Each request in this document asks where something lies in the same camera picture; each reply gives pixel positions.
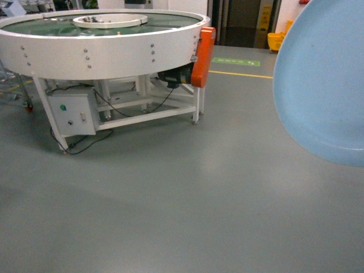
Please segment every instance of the yellow bucket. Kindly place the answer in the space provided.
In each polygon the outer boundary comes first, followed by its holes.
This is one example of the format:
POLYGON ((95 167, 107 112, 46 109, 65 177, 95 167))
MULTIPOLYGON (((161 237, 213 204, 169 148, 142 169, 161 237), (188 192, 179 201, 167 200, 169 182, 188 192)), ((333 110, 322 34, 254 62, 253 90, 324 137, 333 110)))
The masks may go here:
POLYGON ((293 20, 288 20, 287 21, 287 26, 286 26, 286 33, 288 32, 288 30, 291 28, 291 25, 293 24, 293 20))
POLYGON ((284 33, 268 33, 268 45, 270 50, 278 51, 283 43, 284 33))

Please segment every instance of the doorway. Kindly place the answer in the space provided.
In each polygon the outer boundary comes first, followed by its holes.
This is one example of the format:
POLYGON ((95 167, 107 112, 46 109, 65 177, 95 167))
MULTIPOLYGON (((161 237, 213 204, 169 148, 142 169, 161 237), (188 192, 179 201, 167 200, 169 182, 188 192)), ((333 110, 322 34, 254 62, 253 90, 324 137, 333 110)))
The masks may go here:
POLYGON ((216 44, 267 48, 267 33, 275 30, 281 0, 210 0, 216 44))

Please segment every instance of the red wheel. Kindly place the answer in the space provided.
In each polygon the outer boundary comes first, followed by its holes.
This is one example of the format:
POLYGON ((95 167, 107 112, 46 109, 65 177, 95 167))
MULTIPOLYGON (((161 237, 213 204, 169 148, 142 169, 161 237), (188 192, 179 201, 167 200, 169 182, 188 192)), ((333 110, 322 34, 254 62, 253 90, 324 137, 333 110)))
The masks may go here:
POLYGON ((33 111, 33 106, 32 106, 32 105, 27 105, 27 106, 25 107, 25 111, 27 111, 27 112, 32 112, 32 111, 33 111))

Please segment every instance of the yellow floor line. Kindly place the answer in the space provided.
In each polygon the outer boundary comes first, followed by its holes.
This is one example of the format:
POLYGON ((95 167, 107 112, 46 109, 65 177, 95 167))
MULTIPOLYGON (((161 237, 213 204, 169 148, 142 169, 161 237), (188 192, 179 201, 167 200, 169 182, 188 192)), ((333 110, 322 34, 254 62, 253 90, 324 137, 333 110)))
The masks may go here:
MULTIPOLYGON (((23 85, 31 84, 32 82, 33 82, 33 80, 28 80, 28 81, 23 82, 23 85)), ((9 91, 13 91, 13 90, 15 90, 15 89, 17 89, 19 87, 20 87, 20 85, 17 84, 16 86, 13 86, 13 87, 9 88, 9 91)))
POLYGON ((214 70, 209 70, 209 72, 210 73, 216 73, 216 74, 234 75, 234 76, 245 76, 245 77, 273 79, 273 77, 271 77, 271 76, 262 76, 262 75, 254 75, 254 74, 232 73, 232 72, 223 72, 223 71, 214 71, 214 70))

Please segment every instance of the black cable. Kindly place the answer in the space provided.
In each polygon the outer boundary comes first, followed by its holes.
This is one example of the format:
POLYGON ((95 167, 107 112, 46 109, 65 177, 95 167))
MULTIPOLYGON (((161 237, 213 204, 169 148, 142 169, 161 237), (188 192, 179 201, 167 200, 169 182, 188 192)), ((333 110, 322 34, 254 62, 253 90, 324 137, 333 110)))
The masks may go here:
POLYGON ((54 136, 54 133, 53 133, 53 129, 52 129, 52 127, 51 127, 51 136, 53 137, 53 139, 54 139, 55 141, 57 141, 57 143, 59 144, 59 146, 63 149, 63 151, 64 151, 66 154, 69 154, 69 155, 78 155, 78 154, 80 154, 80 153, 82 153, 82 152, 86 151, 89 147, 91 147, 91 146, 92 146, 92 145, 94 145, 95 143, 100 142, 100 141, 102 141, 102 140, 104 140, 104 139, 108 138, 108 137, 109 137, 109 136, 111 136, 111 135, 113 134, 113 132, 114 132, 114 130, 113 130, 113 129, 106 129, 106 131, 109 131, 110 133, 109 133, 108 135, 106 135, 105 137, 103 137, 103 138, 101 138, 101 139, 98 139, 98 140, 96 140, 96 141, 92 142, 90 145, 88 145, 87 147, 83 148, 81 151, 78 151, 78 152, 70 152, 69 150, 70 150, 71 148, 74 148, 77 144, 79 144, 79 143, 80 143, 81 141, 83 141, 86 137, 88 137, 87 135, 86 135, 86 136, 84 136, 81 140, 79 140, 79 141, 77 141, 77 142, 74 142, 74 143, 70 144, 68 149, 64 148, 64 147, 63 147, 63 145, 62 145, 62 144, 58 141, 58 139, 56 139, 56 137, 54 136))
POLYGON ((55 89, 51 90, 51 92, 53 93, 54 91, 57 91, 57 90, 66 91, 66 90, 68 90, 68 89, 70 89, 70 88, 74 88, 74 87, 90 87, 90 86, 92 86, 92 85, 87 85, 87 84, 77 84, 77 85, 71 85, 71 86, 68 86, 68 87, 66 87, 66 88, 59 88, 59 87, 57 87, 57 88, 55 88, 55 89))
POLYGON ((172 94, 173 90, 175 90, 174 88, 170 91, 170 93, 168 94, 168 96, 164 99, 164 101, 155 109, 151 110, 150 113, 153 113, 155 110, 157 110, 158 108, 160 108, 165 102, 166 100, 169 98, 169 96, 172 94))
POLYGON ((127 118, 131 118, 132 116, 131 115, 127 115, 127 114, 124 114, 124 113, 121 113, 118 109, 116 109, 114 106, 112 106, 107 100, 105 100, 101 95, 100 93, 95 89, 93 88, 93 90, 95 91, 95 93, 100 97, 100 99, 102 99, 103 101, 105 101, 112 109, 114 109, 116 112, 118 112, 119 114, 122 114, 124 115, 125 117, 127 118))

